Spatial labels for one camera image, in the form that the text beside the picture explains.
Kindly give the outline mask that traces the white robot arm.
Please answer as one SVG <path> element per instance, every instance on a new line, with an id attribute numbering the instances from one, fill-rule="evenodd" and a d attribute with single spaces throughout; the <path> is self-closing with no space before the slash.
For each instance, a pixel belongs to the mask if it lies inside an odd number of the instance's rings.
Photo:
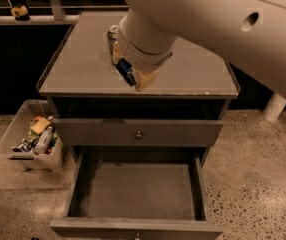
<path id="1" fill-rule="evenodd" d="M 125 0 L 117 56 L 153 71 L 183 38 L 286 99 L 286 0 Z"/>

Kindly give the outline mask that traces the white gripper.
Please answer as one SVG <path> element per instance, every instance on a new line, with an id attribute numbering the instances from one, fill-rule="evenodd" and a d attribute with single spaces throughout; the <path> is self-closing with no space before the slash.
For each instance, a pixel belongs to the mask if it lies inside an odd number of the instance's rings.
<path id="1" fill-rule="evenodd" d="M 112 62 L 117 65 L 123 58 L 134 68 L 135 89 L 149 87 L 159 75 L 157 71 L 170 57 L 173 36 L 148 26 L 128 27 L 123 24 L 117 31 L 117 41 L 112 48 Z"/>

